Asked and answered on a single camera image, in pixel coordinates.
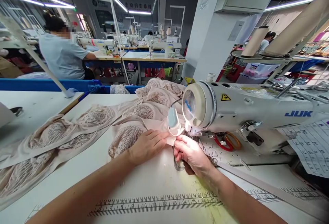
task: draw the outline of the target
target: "lace fabric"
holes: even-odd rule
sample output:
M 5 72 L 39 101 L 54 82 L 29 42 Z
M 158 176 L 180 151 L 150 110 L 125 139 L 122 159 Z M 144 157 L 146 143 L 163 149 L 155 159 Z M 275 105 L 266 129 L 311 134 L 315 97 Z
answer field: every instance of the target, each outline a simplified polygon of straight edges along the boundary
M 136 93 L 138 99 L 105 107 L 93 105 L 76 121 L 57 115 L 23 140 L 0 151 L 0 211 L 22 197 L 56 167 L 92 145 L 109 127 L 108 156 L 113 159 L 130 148 L 148 129 L 168 130 L 168 110 L 184 86 L 152 79 Z M 176 103 L 181 126 L 181 104 Z M 172 145 L 174 137 L 167 139 Z

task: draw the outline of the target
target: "storage box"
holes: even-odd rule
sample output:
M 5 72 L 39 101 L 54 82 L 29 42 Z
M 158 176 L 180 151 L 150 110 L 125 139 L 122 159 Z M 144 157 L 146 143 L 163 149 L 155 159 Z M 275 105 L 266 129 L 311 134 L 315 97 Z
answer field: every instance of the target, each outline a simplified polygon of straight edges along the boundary
M 17 78 L 24 75 L 22 71 L 3 57 L 0 57 L 0 78 Z
M 236 84 L 261 84 L 268 77 L 254 78 L 243 73 L 240 73 L 240 77 L 237 79 Z
M 244 69 L 243 74 L 254 78 L 267 77 L 278 66 L 280 65 L 249 63 Z

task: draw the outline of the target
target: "sewing machine light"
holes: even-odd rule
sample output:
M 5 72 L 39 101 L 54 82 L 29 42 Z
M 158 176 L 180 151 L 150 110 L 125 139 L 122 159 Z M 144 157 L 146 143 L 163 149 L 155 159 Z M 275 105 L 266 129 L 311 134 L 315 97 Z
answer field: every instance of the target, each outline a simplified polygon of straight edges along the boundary
M 177 136 L 182 128 L 178 120 L 177 110 L 174 107 L 171 107 L 168 112 L 168 128 L 173 136 Z

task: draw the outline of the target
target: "person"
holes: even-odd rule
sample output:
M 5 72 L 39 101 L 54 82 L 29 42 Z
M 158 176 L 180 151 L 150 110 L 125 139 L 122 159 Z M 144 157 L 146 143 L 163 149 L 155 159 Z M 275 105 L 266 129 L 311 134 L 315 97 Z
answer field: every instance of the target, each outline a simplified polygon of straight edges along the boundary
M 165 138 L 168 136 L 168 132 L 146 131 L 132 147 L 63 192 L 26 224 L 84 223 L 84 213 L 88 213 L 99 199 L 108 196 L 136 166 L 158 154 L 165 147 Z M 176 161 L 183 159 L 187 162 L 196 175 L 204 179 L 224 202 L 239 223 L 286 223 L 217 170 L 196 141 L 179 135 L 174 146 Z
M 269 45 L 270 41 L 273 41 L 274 37 L 276 36 L 275 32 L 268 32 L 260 44 L 260 47 L 257 52 L 264 51 L 264 49 Z
M 143 38 L 143 41 L 150 41 L 151 37 L 150 36 L 153 36 L 153 32 L 148 32 L 148 35 L 145 35 L 145 37 Z
M 93 68 L 87 68 L 83 59 L 95 60 L 93 53 L 72 42 L 71 33 L 65 22 L 51 13 L 44 14 L 45 29 L 39 46 L 49 70 L 58 79 L 95 79 Z

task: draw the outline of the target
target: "yellow warning sticker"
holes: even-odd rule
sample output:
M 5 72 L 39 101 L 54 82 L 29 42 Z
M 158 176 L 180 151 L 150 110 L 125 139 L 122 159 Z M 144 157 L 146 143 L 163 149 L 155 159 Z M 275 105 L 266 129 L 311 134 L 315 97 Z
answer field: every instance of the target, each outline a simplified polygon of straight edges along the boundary
M 221 98 L 220 100 L 221 100 L 221 101 L 230 101 L 231 98 L 229 98 L 229 96 L 226 95 L 226 94 L 222 94 L 222 98 Z

